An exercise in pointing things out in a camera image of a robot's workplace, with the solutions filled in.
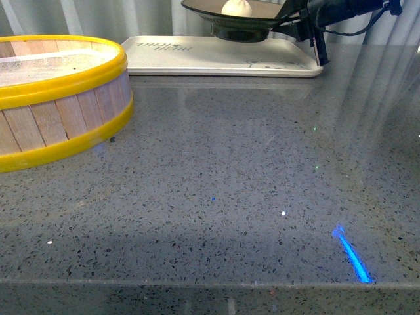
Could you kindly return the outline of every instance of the bamboo steamer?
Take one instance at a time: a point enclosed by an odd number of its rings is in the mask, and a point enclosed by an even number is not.
[[[66,158],[133,114],[122,46],[94,37],[0,37],[0,173]]]

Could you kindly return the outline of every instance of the countertop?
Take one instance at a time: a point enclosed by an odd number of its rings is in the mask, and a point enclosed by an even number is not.
[[[0,284],[373,287],[418,305],[420,52],[329,56],[313,79],[131,77],[115,142],[0,174]]]

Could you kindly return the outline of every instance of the white curtain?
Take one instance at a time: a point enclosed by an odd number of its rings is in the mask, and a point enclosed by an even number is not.
[[[70,33],[122,42],[136,35],[209,35],[209,23],[180,3],[181,0],[0,0],[0,36]],[[386,12],[367,34],[356,37],[326,34],[325,38],[329,43],[418,46],[420,1],[401,0],[401,4],[401,16]],[[374,14],[357,16],[331,29],[358,31]],[[271,36],[288,38],[282,34]]]

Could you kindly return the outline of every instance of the white dough ball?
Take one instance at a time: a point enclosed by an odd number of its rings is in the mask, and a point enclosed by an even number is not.
[[[249,18],[252,16],[252,8],[247,0],[228,0],[223,6],[222,14]]]

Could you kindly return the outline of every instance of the wooden slat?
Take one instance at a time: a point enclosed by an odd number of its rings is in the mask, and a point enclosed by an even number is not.
[[[110,90],[112,106],[114,107],[115,115],[118,115],[125,108],[124,97],[119,85],[119,78],[112,80],[106,84]]]
[[[14,53],[14,49],[10,41],[5,41],[3,43],[0,43],[0,58],[14,57],[14,56],[16,56],[16,54]]]
[[[32,105],[31,110],[47,146],[67,141],[60,113],[54,101]]]
[[[92,48],[96,51],[102,51],[105,53],[111,52],[111,53],[115,53],[115,55],[117,55],[117,49],[114,48],[113,46],[109,46],[106,44],[102,44],[102,43],[92,43]]]
[[[81,48],[92,49],[92,43],[90,41],[81,41],[80,45],[81,45]]]
[[[28,41],[28,47],[31,51],[31,54],[42,54],[45,53],[44,46],[42,44],[43,41]]]
[[[3,110],[13,135],[23,152],[45,146],[29,107]]]
[[[69,42],[70,47],[72,49],[80,49],[80,48],[83,48],[83,46],[82,46],[82,44],[81,44],[80,41],[68,41],[68,42]]]
[[[56,41],[58,51],[70,51],[72,49],[72,45],[69,41]]]
[[[69,139],[87,132],[86,123],[76,95],[56,100],[64,130]]]
[[[20,152],[20,148],[14,139],[12,129],[0,110],[0,155]]]
[[[93,130],[103,125],[100,115],[98,100],[93,90],[77,95],[83,117],[85,118],[87,130]]]
[[[26,41],[12,41],[12,46],[16,56],[26,56],[31,54],[31,49]]]
[[[119,86],[121,88],[121,92],[123,93],[124,99],[124,108],[127,107],[131,100],[131,87],[129,81],[129,73],[126,70],[123,74],[121,74],[118,78]]]
[[[102,116],[104,123],[107,123],[109,120],[113,119],[118,113],[118,110],[114,109],[112,96],[108,85],[109,83],[94,89],[96,99],[98,100],[99,104],[100,115]]]
[[[46,53],[56,53],[58,52],[57,42],[55,40],[43,41],[42,46]]]

